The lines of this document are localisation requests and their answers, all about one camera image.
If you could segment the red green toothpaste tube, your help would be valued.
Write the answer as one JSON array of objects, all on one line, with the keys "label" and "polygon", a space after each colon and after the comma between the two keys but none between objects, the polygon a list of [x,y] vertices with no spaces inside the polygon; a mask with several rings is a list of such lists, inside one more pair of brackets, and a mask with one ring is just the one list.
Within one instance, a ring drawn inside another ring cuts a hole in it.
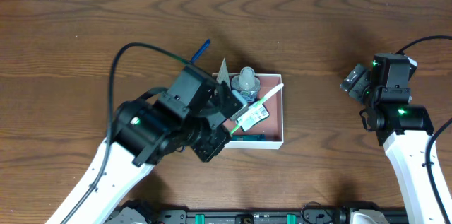
[{"label": "red green toothpaste tube", "polygon": [[231,141],[265,141],[265,134],[234,135]]}]

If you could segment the white lotion tube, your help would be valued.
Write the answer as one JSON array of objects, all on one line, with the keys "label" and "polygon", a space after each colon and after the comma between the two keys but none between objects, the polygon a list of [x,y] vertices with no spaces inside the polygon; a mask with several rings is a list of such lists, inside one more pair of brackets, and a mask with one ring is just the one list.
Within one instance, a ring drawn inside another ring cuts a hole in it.
[{"label": "white lotion tube", "polygon": [[217,74],[217,82],[219,84],[225,83],[228,88],[231,88],[230,75],[229,75],[229,72],[227,69],[226,59],[223,59],[223,61],[221,63],[220,70],[218,71],[218,74]]}]

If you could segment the blue soap pump bottle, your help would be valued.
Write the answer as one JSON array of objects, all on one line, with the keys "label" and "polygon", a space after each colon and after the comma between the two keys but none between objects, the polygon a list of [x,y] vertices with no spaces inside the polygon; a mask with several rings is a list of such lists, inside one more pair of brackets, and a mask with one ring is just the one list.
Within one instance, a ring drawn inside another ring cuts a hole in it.
[{"label": "blue soap pump bottle", "polygon": [[249,67],[244,67],[239,75],[231,80],[233,90],[236,90],[247,102],[255,102],[260,91],[260,80],[255,76],[255,71]]}]

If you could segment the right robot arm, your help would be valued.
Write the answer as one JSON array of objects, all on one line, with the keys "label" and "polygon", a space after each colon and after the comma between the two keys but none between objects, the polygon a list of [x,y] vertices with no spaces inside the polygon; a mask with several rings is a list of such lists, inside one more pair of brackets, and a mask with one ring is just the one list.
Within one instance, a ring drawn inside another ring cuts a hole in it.
[{"label": "right robot arm", "polygon": [[427,108],[411,103],[409,81],[417,62],[402,54],[374,55],[358,64],[340,87],[363,106],[363,127],[376,134],[395,171],[410,223],[450,223],[451,193],[439,164]]}]

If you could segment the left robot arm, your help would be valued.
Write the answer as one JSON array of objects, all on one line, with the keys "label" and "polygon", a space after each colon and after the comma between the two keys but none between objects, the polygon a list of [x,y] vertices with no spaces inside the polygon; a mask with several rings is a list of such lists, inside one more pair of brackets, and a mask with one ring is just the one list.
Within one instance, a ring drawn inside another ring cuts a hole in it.
[{"label": "left robot arm", "polygon": [[185,66],[169,87],[151,88],[116,111],[111,136],[48,220],[103,223],[126,194],[166,156],[190,147],[203,162],[227,143],[226,120],[247,108],[226,82]]}]

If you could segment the green white toothbrush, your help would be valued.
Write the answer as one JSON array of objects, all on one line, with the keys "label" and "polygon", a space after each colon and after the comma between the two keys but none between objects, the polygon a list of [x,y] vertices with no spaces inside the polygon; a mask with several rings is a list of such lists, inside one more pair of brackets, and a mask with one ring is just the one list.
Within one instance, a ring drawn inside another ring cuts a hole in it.
[{"label": "green white toothbrush", "polygon": [[[284,87],[283,83],[280,83],[278,85],[276,85],[274,88],[272,88],[271,90],[269,90],[260,100],[258,100],[257,102],[259,104],[263,104],[269,100],[270,98],[272,98],[277,92],[281,91],[282,88]],[[234,134],[234,132],[236,132],[239,129],[235,129],[235,127],[231,130],[230,135],[232,136]]]}]

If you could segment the green white soap box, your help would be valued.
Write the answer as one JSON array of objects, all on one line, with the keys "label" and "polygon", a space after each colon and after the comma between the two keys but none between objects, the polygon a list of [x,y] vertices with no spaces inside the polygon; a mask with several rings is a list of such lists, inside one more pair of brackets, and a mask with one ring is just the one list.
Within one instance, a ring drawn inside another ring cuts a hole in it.
[{"label": "green white soap box", "polygon": [[253,126],[257,125],[259,122],[267,119],[269,117],[269,112],[263,104],[255,102],[249,107],[249,110],[240,116],[236,120],[235,129],[241,129],[242,131],[248,131]]}]

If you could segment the blue disposable razor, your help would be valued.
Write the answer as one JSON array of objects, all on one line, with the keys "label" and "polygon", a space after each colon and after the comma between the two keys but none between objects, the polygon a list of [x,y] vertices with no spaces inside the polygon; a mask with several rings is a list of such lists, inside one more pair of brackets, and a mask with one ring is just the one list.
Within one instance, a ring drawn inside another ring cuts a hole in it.
[{"label": "blue disposable razor", "polygon": [[192,56],[190,62],[194,64],[197,59],[209,48],[211,43],[211,39],[207,39],[201,47],[195,52],[195,54]]}]

